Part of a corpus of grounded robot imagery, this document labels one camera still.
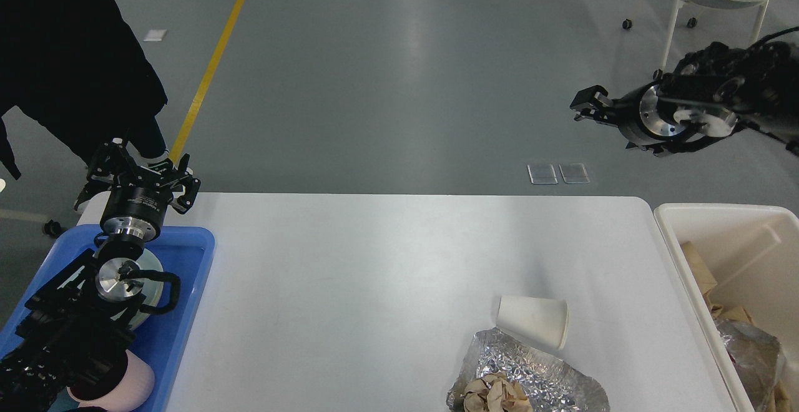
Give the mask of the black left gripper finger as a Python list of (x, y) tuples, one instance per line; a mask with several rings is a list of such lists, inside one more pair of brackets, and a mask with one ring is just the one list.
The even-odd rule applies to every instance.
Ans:
[[(184, 154), (178, 162), (178, 167), (189, 167), (190, 155)], [(179, 215), (185, 215), (196, 202), (202, 182), (194, 175), (166, 175), (157, 173), (154, 187), (161, 196), (168, 199), (168, 204)]]
[(144, 168), (136, 164), (127, 144), (123, 138), (113, 138), (98, 147), (87, 169), (88, 184), (109, 189), (143, 184)]

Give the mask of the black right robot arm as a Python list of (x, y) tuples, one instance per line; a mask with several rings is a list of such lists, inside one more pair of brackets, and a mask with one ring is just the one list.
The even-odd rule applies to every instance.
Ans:
[(628, 149), (657, 157), (694, 153), (743, 130), (797, 154), (797, 45), (782, 41), (796, 31), (769, 34), (746, 48), (712, 42), (620, 98), (600, 85), (577, 91), (570, 108), (577, 121), (616, 128)]

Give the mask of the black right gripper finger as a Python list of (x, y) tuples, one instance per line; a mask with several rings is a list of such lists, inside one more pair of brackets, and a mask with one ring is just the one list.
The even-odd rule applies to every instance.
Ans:
[(618, 127), (625, 119), (624, 110), (616, 108), (614, 100), (602, 85), (577, 91), (569, 108), (576, 113), (574, 121), (592, 120), (596, 124)]

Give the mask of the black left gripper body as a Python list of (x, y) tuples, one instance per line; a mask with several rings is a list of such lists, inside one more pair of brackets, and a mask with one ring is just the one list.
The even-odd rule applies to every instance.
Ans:
[(109, 191), (100, 227), (106, 235), (132, 235), (150, 242), (162, 233), (173, 198), (169, 190), (115, 185)]

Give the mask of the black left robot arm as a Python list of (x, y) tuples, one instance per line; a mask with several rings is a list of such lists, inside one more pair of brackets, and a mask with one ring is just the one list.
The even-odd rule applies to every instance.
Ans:
[(125, 139), (100, 145), (87, 181), (109, 191), (95, 247), (84, 250), (25, 303), (16, 327), (20, 344), (2, 358), (2, 410), (46, 411), (72, 386), (106, 387), (124, 367), (138, 313), (176, 309), (182, 281), (147, 269), (138, 258), (160, 236), (169, 207), (183, 215), (196, 201), (200, 179), (184, 154), (178, 164), (139, 165)]

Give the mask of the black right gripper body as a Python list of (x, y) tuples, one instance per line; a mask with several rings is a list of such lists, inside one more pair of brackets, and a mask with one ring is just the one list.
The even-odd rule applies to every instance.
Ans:
[(650, 82), (612, 99), (617, 128), (630, 145), (642, 150), (662, 150), (662, 145), (684, 136), (684, 125), (662, 117), (658, 93), (659, 83)]

